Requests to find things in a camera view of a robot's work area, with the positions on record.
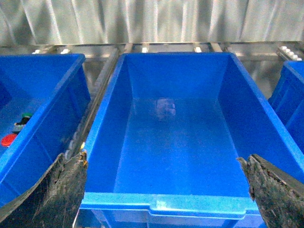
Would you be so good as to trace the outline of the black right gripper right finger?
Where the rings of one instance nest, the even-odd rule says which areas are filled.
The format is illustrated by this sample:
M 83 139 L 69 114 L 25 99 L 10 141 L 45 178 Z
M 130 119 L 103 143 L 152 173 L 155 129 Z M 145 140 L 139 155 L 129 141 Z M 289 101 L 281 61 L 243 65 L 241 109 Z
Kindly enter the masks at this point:
M 250 198 L 268 228 L 304 226 L 304 184 L 257 154 L 238 157 Z

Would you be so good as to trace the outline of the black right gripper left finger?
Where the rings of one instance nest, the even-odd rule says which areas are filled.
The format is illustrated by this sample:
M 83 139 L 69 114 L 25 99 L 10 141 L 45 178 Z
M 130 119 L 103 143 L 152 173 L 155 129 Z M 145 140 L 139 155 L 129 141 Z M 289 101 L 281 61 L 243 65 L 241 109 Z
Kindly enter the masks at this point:
M 59 154 L 41 178 L 0 209 L 2 228 L 71 228 L 84 197 L 87 153 Z

